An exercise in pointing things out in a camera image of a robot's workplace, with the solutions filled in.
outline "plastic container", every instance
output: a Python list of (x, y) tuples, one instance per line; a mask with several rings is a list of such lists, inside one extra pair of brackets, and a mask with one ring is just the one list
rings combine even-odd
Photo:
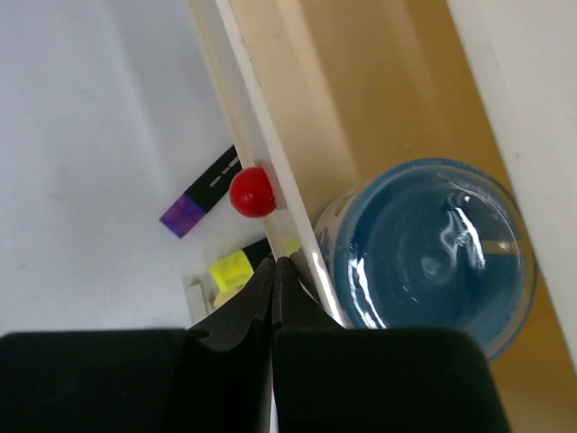
[(335, 199), (315, 233), (353, 327), (460, 328), (494, 358), (535, 296), (535, 256), (514, 199), (458, 161), (386, 172)]

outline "container lid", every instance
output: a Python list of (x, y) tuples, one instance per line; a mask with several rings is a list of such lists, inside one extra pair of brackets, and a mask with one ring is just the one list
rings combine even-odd
[(494, 356), (525, 320), (536, 263), (496, 180), (428, 159), (385, 173), (354, 200), (334, 280), (355, 327), (456, 327)]

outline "purple and black block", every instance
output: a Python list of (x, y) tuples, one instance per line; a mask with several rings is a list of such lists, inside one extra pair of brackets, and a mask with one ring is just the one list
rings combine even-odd
[(162, 224), (179, 238), (184, 237), (228, 192), (241, 168), (231, 146), (160, 217)]

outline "red ball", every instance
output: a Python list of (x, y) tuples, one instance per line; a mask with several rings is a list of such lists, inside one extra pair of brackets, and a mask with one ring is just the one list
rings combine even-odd
[(276, 207), (269, 178), (262, 167), (244, 169), (231, 182), (231, 203), (245, 217), (261, 218)]

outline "purple block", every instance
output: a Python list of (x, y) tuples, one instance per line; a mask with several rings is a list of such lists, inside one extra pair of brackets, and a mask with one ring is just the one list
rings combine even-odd
[(160, 217), (160, 221), (168, 227), (172, 233), (182, 238), (205, 214), (205, 211), (202, 210), (192, 198), (185, 195), (180, 196), (180, 198), (174, 202), (174, 205)]

